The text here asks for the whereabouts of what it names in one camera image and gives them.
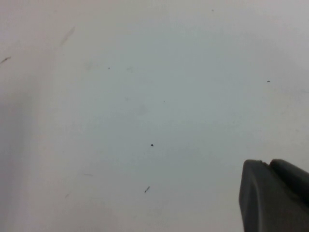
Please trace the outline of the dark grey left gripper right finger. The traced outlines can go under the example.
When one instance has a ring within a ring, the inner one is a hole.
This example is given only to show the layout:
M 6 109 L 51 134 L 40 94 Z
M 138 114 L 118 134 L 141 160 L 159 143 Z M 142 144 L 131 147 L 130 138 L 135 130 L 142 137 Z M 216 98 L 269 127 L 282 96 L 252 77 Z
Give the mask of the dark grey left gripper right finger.
M 282 159 L 273 159 L 270 167 L 294 194 L 303 201 L 309 200 L 308 172 Z

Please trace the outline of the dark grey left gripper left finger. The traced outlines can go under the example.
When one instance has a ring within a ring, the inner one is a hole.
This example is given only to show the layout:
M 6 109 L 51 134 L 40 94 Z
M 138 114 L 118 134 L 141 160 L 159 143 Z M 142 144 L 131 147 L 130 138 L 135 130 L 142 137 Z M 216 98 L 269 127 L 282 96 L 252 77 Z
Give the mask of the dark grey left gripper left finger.
M 270 164 L 243 164 L 239 206 L 246 232 L 307 232 L 309 201 L 294 194 Z

